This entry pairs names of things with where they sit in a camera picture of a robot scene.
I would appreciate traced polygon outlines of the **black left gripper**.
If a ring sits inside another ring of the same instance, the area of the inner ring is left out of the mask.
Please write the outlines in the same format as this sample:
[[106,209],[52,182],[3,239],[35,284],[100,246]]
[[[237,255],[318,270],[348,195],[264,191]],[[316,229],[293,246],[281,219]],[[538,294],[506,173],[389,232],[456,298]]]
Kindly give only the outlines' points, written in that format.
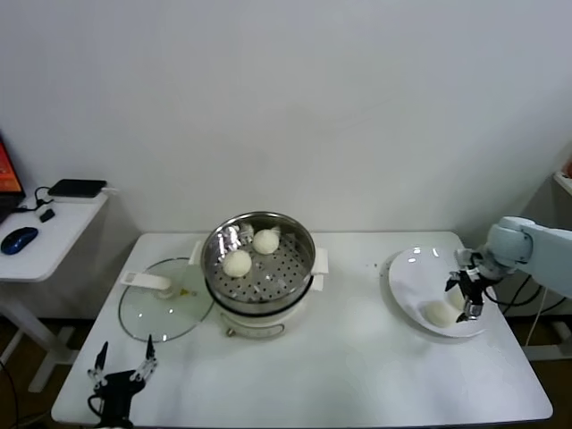
[[133,397],[144,389],[146,380],[156,370],[154,342],[152,336],[148,335],[145,359],[136,370],[108,374],[105,377],[107,351],[108,342],[106,341],[97,354],[94,366],[88,370],[88,377],[95,389],[101,387],[98,396],[103,402],[103,416],[128,416]]

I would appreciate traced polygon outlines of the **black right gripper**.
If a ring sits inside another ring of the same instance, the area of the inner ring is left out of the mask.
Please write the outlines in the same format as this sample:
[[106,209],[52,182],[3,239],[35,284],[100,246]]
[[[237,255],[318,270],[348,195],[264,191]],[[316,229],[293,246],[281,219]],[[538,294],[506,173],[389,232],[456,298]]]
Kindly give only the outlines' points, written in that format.
[[463,268],[450,272],[445,290],[459,286],[465,298],[465,305],[456,319],[457,323],[476,321],[483,311],[483,278],[477,268]]

